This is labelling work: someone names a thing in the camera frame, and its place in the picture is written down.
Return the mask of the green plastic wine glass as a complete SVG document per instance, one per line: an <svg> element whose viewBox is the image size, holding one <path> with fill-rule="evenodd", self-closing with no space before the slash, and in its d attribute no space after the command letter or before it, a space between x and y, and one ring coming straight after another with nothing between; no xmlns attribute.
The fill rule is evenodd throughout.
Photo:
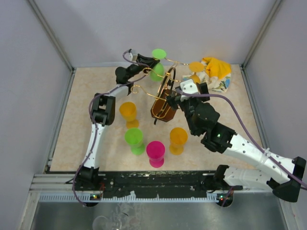
<svg viewBox="0 0 307 230"><path fill-rule="evenodd" d="M157 48L152 51L152 56L158 63L151 67L150 78L153 81L161 81L164 77L164 66L160 61L166 58L167 54L163 49Z"/></svg>
<svg viewBox="0 0 307 230"><path fill-rule="evenodd" d="M134 155L141 155L144 153L145 144L143 142L143 133L140 129L128 129L124 135L124 139Z"/></svg>

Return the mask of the gold wire wine glass rack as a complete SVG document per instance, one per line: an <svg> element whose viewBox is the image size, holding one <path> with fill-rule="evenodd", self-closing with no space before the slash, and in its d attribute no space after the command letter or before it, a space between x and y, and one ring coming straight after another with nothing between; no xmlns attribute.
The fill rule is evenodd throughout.
<svg viewBox="0 0 307 230"><path fill-rule="evenodd" d="M176 67L178 65L187 65L187 63L173 61L167 58L164 59L171 62L172 65L167 71L164 70L164 77L161 81L159 81L160 86L155 95L146 92L146 90L143 89L140 85L134 85L131 89L131 92L134 94L137 94L139 89L141 89L146 95L154 98L153 105L150 109L151 116L154 118L154 124L156 124L157 121L168 122L174 118L176 110L174 110L168 104L167 97L175 93L174 84L176 82L180 82L180 80L176 79ZM145 74L145 76L150 76L151 70L151 68L145 67L142 72Z"/></svg>

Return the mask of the orange plastic wine glass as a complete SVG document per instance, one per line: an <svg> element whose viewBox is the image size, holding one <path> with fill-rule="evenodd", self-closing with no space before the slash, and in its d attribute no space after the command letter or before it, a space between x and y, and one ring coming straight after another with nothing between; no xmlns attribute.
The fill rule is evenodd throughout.
<svg viewBox="0 0 307 230"><path fill-rule="evenodd" d="M188 140L187 132L180 127L175 127L170 132L169 150L173 155L180 155L184 151L184 146Z"/></svg>
<svg viewBox="0 0 307 230"><path fill-rule="evenodd" d="M204 71L205 67L201 62L191 62L189 64L189 69L193 73L189 78L193 80L194 83L201 83L200 78L197 73Z"/></svg>
<svg viewBox="0 0 307 230"><path fill-rule="evenodd" d="M137 107L133 102L125 102L119 107L119 112L126 121L126 127L138 128L139 121L137 120Z"/></svg>

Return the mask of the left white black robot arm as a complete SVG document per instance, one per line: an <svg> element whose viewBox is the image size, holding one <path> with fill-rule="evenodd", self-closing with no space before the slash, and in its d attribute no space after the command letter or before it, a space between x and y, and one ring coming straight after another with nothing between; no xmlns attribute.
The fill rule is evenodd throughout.
<svg viewBox="0 0 307 230"><path fill-rule="evenodd" d="M116 100L132 93L134 81L131 78L140 72L148 74L160 60L145 57L140 54L130 55L128 67L118 67L115 70L116 86L106 93L96 93L90 101L88 112L92 122L91 136L87 151L72 180L73 191L94 190L100 184L98 177L100 154L108 127L115 120Z"/></svg>

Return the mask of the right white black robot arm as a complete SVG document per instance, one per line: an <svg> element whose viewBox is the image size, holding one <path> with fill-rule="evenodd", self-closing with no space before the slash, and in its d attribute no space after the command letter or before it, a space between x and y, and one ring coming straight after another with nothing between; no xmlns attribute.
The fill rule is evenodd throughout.
<svg viewBox="0 0 307 230"><path fill-rule="evenodd" d="M287 158L262 148L249 136L245 139L233 129L219 123L220 114L209 104L211 97L206 83L187 80L166 97L168 105L181 109L189 131L194 136L203 136L201 144L211 152L240 159L253 170L242 170L228 165L219 165L214 175L214 184L224 190L228 186L245 186L271 191L281 200L295 203L301 190L307 188L302 181L307 161L301 157Z"/></svg>

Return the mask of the pink plastic wine glass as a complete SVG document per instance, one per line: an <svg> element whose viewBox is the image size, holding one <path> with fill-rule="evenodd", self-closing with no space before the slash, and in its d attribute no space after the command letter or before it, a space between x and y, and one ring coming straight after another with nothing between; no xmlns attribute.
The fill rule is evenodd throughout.
<svg viewBox="0 0 307 230"><path fill-rule="evenodd" d="M152 141L146 147L149 163L154 168L160 168L164 164L165 146L160 141Z"/></svg>

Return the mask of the clear wine glass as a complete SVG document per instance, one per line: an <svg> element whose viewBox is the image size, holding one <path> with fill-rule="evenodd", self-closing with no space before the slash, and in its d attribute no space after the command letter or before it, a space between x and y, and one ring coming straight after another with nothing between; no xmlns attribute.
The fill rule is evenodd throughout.
<svg viewBox="0 0 307 230"><path fill-rule="evenodd" d="M94 230L123 230L129 218L130 214L119 208L99 209L94 213L92 228Z"/></svg>

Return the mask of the yellow patterned cloth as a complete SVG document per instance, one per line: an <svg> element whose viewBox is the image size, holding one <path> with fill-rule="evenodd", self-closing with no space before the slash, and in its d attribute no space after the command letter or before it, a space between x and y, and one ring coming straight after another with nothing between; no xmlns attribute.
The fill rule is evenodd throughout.
<svg viewBox="0 0 307 230"><path fill-rule="evenodd" d="M199 62L205 67L204 71L197 73L201 83L206 83L211 91L226 92L231 80L231 65L214 57L204 57ZM189 80L192 74L183 75L182 80Z"/></svg>

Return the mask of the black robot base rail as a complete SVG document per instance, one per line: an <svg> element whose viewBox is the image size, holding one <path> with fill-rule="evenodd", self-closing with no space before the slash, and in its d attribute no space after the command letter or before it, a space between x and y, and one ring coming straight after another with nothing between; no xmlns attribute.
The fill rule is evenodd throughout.
<svg viewBox="0 0 307 230"><path fill-rule="evenodd" d="M206 198L231 187L214 171L109 171L82 168L66 183L75 192L97 191L91 199L192 199Z"/></svg>

